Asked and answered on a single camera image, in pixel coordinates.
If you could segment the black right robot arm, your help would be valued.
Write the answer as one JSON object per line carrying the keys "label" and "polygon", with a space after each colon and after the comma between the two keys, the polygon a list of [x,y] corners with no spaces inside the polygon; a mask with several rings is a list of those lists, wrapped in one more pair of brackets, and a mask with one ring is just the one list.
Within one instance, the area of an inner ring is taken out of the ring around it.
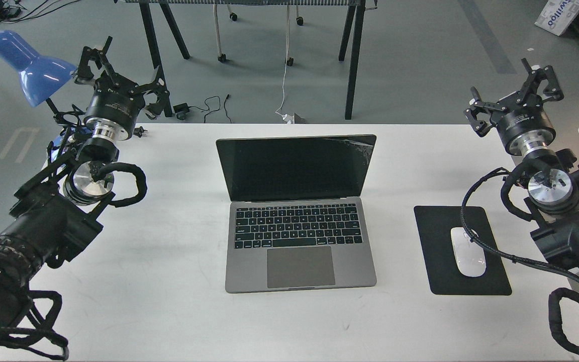
{"label": "black right robot arm", "polygon": [[[499,167],[469,188],[460,205],[460,223],[469,240],[485,251],[579,284],[579,163],[570,149],[550,149],[556,131],[544,110],[545,103],[561,101],[564,95],[552,66],[531,66],[526,59],[521,61],[528,77],[520,90],[496,102],[486,102],[475,87],[471,88],[473,99],[464,115],[473,131],[484,137],[489,130],[497,130],[505,151],[522,160],[512,171]],[[495,176],[504,178],[500,197],[508,212],[537,223],[531,238],[544,261],[515,256],[486,245],[467,224],[465,210],[469,197]],[[563,330],[560,302],[564,298],[579,303],[577,291],[561,287],[550,293],[549,329],[557,344],[579,355],[579,346],[572,343]]]}

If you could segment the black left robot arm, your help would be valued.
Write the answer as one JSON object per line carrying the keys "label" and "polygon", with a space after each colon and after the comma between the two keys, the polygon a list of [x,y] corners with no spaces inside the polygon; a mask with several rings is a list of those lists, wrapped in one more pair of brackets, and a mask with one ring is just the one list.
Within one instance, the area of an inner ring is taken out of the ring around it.
{"label": "black left robot arm", "polygon": [[58,268],[101,233],[107,206],[143,200],[145,173],[119,161],[120,140],[140,137],[144,112],[171,115],[161,68],[138,84],[111,66],[107,52],[85,47],[78,65],[39,54],[21,35],[0,31],[0,58],[19,75],[31,106],[46,103],[62,132],[47,147],[46,166],[15,193],[14,221],[0,232],[0,346],[67,360],[67,339],[54,330],[62,307],[55,291],[32,290],[42,266]]}

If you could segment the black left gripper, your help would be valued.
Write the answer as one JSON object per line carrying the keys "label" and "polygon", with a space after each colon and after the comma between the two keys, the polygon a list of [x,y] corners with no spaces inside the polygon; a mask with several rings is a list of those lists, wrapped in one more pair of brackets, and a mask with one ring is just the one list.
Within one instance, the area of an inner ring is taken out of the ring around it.
{"label": "black left gripper", "polygon": [[[165,117],[171,117],[170,92],[161,66],[154,68],[154,79],[148,84],[138,85],[118,75],[106,56],[112,40],[109,35],[101,50],[83,47],[73,80],[76,84],[94,85],[94,94],[83,119],[86,126],[93,130],[99,122],[113,122],[119,128],[119,140],[126,140],[133,137],[141,110],[151,120],[162,113]],[[104,70],[97,79],[94,79],[90,62]],[[147,95],[155,95],[155,102],[145,105],[143,97]]]}

